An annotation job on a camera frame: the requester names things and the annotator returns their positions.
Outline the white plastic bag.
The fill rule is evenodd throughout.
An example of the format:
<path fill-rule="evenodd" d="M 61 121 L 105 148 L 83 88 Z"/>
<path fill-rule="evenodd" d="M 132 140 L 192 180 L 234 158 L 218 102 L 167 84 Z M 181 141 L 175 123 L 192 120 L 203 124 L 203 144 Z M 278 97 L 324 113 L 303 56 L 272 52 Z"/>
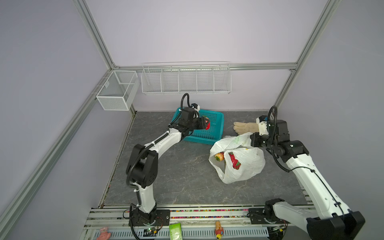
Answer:
<path fill-rule="evenodd" d="M 209 162 L 225 184 L 248 180 L 262 172 L 266 160 L 262 149 L 251 146 L 250 135 L 245 133 L 236 137 L 227 137 L 217 141 L 210 149 Z M 223 152 L 225 160 L 218 162 L 215 154 Z M 241 163 L 239 170 L 233 168 L 229 153 L 234 153 Z"/>

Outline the red fake strawberry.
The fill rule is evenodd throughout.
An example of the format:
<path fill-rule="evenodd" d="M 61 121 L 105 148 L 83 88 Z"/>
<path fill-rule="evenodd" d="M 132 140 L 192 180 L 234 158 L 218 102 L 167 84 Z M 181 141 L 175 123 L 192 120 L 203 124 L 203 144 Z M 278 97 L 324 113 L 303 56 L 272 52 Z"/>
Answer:
<path fill-rule="evenodd" d="M 209 130 L 210 129 L 210 120 L 209 119 L 206 119 L 206 127 L 205 127 L 205 130 Z"/>

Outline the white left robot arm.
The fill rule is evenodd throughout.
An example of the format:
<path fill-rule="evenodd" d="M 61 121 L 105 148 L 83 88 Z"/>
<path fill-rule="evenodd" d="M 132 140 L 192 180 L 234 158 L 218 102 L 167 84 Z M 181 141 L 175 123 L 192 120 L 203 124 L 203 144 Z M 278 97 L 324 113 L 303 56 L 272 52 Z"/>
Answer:
<path fill-rule="evenodd" d="M 138 203 L 130 206 L 130 221 L 132 217 L 137 216 L 146 225 L 156 222 L 157 203 L 153 183 L 158 175 L 160 157 L 195 130 L 208 130 L 210 120 L 200 115 L 200 106 L 191 104 L 190 95 L 185 93 L 181 99 L 177 118 L 168 127 L 160 137 L 145 145 L 135 145 L 131 152 L 126 169 L 126 183 L 134 188 Z"/>

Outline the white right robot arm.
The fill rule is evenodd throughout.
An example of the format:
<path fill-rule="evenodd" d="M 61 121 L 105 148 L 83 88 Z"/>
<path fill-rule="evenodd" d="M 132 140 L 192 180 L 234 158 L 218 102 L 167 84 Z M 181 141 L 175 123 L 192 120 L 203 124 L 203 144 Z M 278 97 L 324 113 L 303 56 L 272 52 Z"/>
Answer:
<path fill-rule="evenodd" d="M 366 220 L 359 211 L 337 196 L 315 166 L 301 141 L 292 141 L 286 121 L 278 119 L 278 108 L 272 106 L 263 117 L 265 134 L 251 134 L 253 147 L 265 148 L 275 163 L 286 173 L 294 173 L 311 198 L 315 212 L 292 206 L 281 198 L 268 200 L 261 214 L 268 224 L 290 223 L 306 232 L 312 240 L 353 240 Z"/>

